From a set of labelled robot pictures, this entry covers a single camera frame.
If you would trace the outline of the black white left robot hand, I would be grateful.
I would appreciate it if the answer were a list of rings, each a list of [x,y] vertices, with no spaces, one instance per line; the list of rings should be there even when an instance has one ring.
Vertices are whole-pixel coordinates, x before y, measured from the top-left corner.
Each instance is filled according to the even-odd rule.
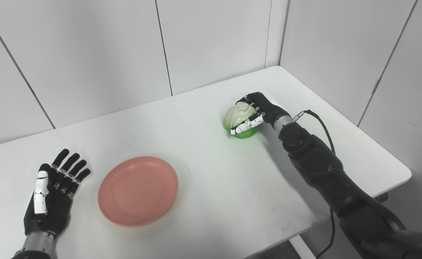
[[[83,180],[91,174],[80,154],[62,149],[51,163],[38,172],[24,216],[25,235],[43,232],[56,238],[68,227],[73,198]]]

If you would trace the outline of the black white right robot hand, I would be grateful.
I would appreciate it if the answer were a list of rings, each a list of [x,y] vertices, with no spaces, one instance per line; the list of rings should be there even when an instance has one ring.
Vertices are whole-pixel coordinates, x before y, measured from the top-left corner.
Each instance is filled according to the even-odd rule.
[[[280,132],[281,129],[294,122],[288,111],[284,110],[280,106],[272,103],[263,93],[254,92],[245,95],[243,98],[238,100],[232,110],[238,113],[245,112],[247,110],[254,109],[255,113],[243,119],[236,125],[231,126],[228,129],[229,134],[236,136],[247,131],[252,131],[262,123],[268,123],[274,130]]]

